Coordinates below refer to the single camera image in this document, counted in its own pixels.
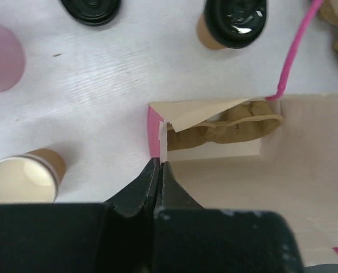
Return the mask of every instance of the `cup rim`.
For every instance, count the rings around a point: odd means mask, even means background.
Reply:
[[[8,156],[6,158],[0,159],[0,163],[8,161],[8,160],[16,160],[16,159],[20,159],[20,160],[23,160],[23,159],[26,160],[27,159],[27,160],[32,160],[34,162],[37,162],[37,163],[39,163],[39,165],[41,167],[43,167],[50,174],[50,176],[52,177],[53,182],[54,182],[54,184],[53,184],[53,186],[54,186],[54,197],[51,201],[48,201],[48,202],[55,202],[55,200],[58,196],[58,191],[59,191],[59,176],[57,175],[57,172],[55,171],[53,166],[48,161],[46,161],[45,159],[43,159],[39,156],[36,156],[36,155],[32,155],[32,154],[11,155],[11,156]]]

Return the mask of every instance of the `black plastic lid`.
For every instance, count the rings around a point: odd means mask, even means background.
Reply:
[[[67,11],[87,26],[102,26],[116,17],[121,0],[61,0]]]
[[[219,43],[243,48],[264,29],[266,8],[266,0],[207,0],[204,17],[209,32]]]

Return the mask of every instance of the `cup lid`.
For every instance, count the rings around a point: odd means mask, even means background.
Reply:
[[[61,0],[65,9],[78,22],[102,26],[116,17],[121,0]]]
[[[243,48],[264,29],[266,8],[266,0],[207,0],[204,17],[218,42],[230,48]]]

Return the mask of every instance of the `table surface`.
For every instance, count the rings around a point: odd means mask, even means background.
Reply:
[[[0,93],[0,159],[52,147],[69,165],[58,201],[106,200],[149,159],[148,102],[276,91],[310,2],[268,2],[267,26],[253,45],[210,51],[195,32],[204,1],[123,0],[113,22],[90,28],[58,0],[0,0],[0,24],[27,58],[22,80]],[[287,93],[338,91],[337,36],[326,22],[312,22]]]

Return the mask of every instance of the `coffee cup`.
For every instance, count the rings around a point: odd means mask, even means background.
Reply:
[[[0,204],[54,202],[66,170],[64,159],[45,148],[0,160]]]
[[[213,50],[247,47],[265,27],[266,6],[266,0],[207,0],[198,39]]]

